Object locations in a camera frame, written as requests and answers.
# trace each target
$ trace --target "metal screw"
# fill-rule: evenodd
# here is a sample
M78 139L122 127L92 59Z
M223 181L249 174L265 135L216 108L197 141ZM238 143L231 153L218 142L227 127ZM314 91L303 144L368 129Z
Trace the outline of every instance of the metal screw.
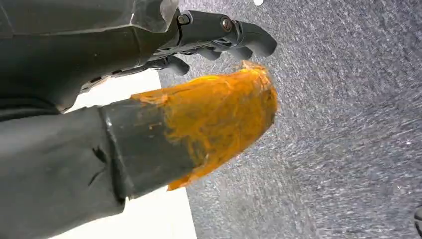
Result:
M224 30L226 31L231 30L231 20L228 19L227 17L222 19L221 24L223 25Z
M177 22L180 25L186 25L190 23L189 17L187 15L180 15L177 17Z

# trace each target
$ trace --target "robotic hand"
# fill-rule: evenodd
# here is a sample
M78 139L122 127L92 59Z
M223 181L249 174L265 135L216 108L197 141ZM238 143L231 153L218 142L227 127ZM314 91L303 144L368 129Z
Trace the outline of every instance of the robotic hand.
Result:
M228 51L249 59L252 51L269 56L277 46L254 24L222 14L180 13L174 0L1 0L0 5L0 96L9 95L12 105L31 96L62 112L79 92L110 76L148 68L186 74L189 66L175 54L215 60ZM0 121L10 117L0 115Z
M79 93L148 68L187 73L175 54L248 59L276 45L254 24L175 0L0 0L0 238L118 214L194 168L165 138L161 108L129 99L61 114Z

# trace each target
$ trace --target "orange sealant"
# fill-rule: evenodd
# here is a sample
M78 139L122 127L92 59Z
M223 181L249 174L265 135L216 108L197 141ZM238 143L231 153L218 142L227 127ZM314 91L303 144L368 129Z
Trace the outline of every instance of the orange sealant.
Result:
M192 173L172 182L169 191L211 173L244 151L271 126L277 108L267 70L249 61L234 73L202 76L132 98L162 107L170 130L167 140L186 145L196 165Z

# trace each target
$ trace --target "gray carpet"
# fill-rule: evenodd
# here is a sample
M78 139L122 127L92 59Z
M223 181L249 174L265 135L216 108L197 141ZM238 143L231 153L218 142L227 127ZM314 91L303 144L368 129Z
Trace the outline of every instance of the gray carpet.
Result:
M198 239L416 239L422 203L422 1L185 0L278 41L280 108L253 147L188 187ZM237 62L184 58L184 77Z

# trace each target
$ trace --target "white wall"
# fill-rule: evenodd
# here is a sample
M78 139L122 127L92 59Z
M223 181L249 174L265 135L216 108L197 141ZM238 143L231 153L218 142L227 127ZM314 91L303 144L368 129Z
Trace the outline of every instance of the white wall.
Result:
M158 73L147 70L110 79L78 96L70 111L83 106L105 105L130 95L161 88ZM53 239L197 239L185 188L158 189L128 201L122 214L74 228Z

